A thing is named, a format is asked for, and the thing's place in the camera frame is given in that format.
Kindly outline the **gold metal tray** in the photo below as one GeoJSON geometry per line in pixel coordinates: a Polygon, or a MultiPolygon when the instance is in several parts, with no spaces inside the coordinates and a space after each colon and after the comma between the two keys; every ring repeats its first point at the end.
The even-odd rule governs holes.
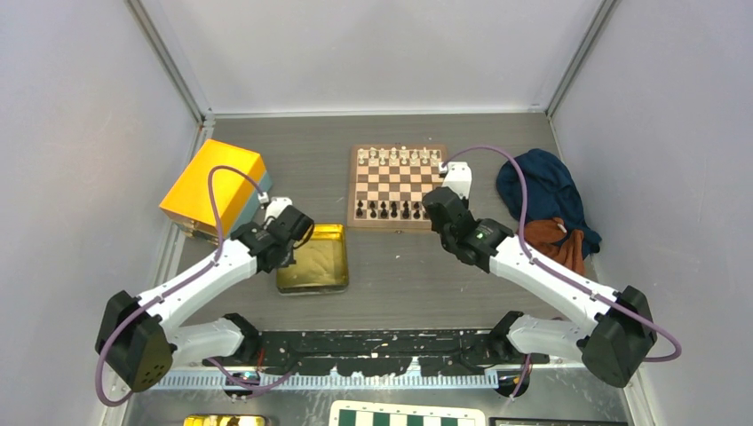
{"type": "Polygon", "coordinates": [[[276,274],[283,295],[343,292],[349,285],[345,227],[318,224],[311,239],[294,251],[295,263],[276,274]]]}

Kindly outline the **wooden chess board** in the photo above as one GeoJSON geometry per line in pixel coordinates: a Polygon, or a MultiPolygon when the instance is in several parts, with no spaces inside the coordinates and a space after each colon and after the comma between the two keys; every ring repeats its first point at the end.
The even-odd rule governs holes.
{"type": "Polygon", "coordinates": [[[365,229],[375,231],[389,231],[397,233],[407,232],[429,232],[431,230],[431,221],[422,204],[424,195],[441,185],[442,179],[439,176],[439,166],[446,160],[447,148],[444,145],[407,145],[400,146],[396,144],[376,144],[376,145],[357,145],[353,146],[350,152],[350,181],[348,190],[348,210],[346,214],[347,226],[353,229],[365,229]],[[396,164],[389,163],[389,152],[395,147],[397,149],[398,161],[396,164]],[[363,149],[367,152],[367,158],[364,164],[357,161],[357,152],[363,149]],[[369,150],[373,149],[377,153],[377,161],[374,165],[369,165],[369,150]],[[386,164],[380,165],[378,152],[380,149],[387,151],[386,164]],[[400,150],[407,149],[408,164],[400,164],[400,150]],[[419,164],[410,164],[410,155],[413,150],[419,153],[419,164]],[[355,216],[357,201],[363,201],[364,216],[358,218],[355,216]],[[376,204],[376,218],[369,217],[369,202],[374,201],[376,204]],[[387,218],[380,217],[380,203],[385,201],[387,218]],[[391,201],[397,202],[398,216],[390,217],[391,201]],[[402,203],[408,201],[410,210],[409,219],[403,219],[402,203]],[[420,219],[414,219],[413,203],[420,203],[420,219]]]}

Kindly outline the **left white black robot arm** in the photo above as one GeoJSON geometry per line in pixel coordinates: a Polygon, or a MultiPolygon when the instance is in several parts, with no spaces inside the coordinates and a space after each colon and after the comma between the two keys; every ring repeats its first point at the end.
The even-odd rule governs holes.
{"type": "Polygon", "coordinates": [[[203,360],[231,360],[246,367],[258,357],[259,331],[243,316],[228,313],[188,326],[205,304],[260,273],[293,264],[294,251],[313,232],[314,221],[288,198],[273,198],[262,224],[241,225],[200,263],[162,285],[107,302],[95,350],[96,382],[110,367],[134,392],[150,389],[172,367],[203,360]]]}

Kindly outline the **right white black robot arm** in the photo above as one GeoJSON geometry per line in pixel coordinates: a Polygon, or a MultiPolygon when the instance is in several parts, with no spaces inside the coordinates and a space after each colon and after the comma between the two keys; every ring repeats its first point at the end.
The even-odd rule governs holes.
{"type": "Polygon", "coordinates": [[[646,296],[572,272],[494,219],[476,219],[452,189],[423,198],[441,246],[464,264],[509,280],[564,314],[563,320],[508,312],[493,330],[493,352],[512,365],[529,353],[581,361],[600,381],[625,387],[657,341],[646,296]]]}

